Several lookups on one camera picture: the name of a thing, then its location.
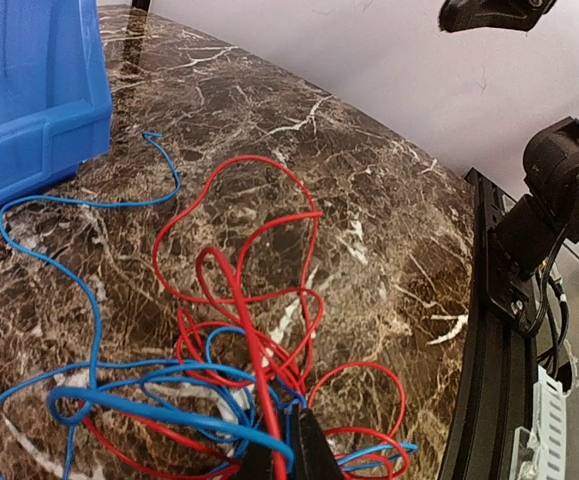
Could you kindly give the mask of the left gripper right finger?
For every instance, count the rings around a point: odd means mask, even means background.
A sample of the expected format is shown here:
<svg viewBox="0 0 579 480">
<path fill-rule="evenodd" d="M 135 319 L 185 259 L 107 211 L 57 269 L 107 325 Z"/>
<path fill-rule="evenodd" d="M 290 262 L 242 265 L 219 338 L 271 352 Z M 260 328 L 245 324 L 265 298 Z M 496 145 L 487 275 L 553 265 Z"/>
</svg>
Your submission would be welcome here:
<svg viewBox="0 0 579 480">
<path fill-rule="evenodd" d="M 294 404 L 288 413 L 288 443 L 294 453 L 290 479 L 344 479 L 315 415 L 300 404 Z"/>
</svg>

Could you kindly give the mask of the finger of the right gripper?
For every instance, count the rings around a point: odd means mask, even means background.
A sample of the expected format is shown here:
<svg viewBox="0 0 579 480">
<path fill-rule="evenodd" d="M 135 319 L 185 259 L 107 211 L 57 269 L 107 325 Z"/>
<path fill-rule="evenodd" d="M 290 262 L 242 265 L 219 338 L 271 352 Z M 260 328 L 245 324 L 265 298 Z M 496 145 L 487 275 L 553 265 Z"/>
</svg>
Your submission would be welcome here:
<svg viewBox="0 0 579 480">
<path fill-rule="evenodd" d="M 441 31 L 456 33 L 480 28 L 528 32 L 556 0 L 447 0 L 438 15 Z"/>
</svg>

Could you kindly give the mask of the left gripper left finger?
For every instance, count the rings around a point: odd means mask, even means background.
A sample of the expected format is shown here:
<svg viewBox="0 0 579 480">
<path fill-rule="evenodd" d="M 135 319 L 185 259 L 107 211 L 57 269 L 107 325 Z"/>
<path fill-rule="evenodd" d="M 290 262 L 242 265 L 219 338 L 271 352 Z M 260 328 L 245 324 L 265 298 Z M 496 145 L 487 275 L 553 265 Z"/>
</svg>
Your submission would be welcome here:
<svg viewBox="0 0 579 480">
<path fill-rule="evenodd" d="M 287 423 L 286 413 L 279 410 L 276 413 L 278 425 L 280 427 L 280 439 L 287 444 Z M 258 432 L 267 434 L 267 427 L 264 418 L 255 424 Z M 242 458 L 240 469 L 236 473 L 237 480 L 271 480 L 276 479 L 273 467 L 272 449 L 252 441 L 249 442 Z"/>
</svg>

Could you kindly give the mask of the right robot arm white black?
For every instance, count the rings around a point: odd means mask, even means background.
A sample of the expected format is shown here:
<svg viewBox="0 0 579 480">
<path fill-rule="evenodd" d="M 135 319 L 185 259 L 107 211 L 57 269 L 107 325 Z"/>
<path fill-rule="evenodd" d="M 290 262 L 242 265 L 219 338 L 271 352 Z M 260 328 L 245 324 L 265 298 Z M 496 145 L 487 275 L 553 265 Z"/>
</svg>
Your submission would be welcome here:
<svg viewBox="0 0 579 480">
<path fill-rule="evenodd" d="M 536 133 L 523 168 L 528 193 L 484 234 L 484 295 L 518 333 L 533 337 L 547 301 L 529 321 L 519 285 L 542 262 L 553 263 L 564 241 L 579 241 L 579 119 L 567 117 Z"/>
</svg>

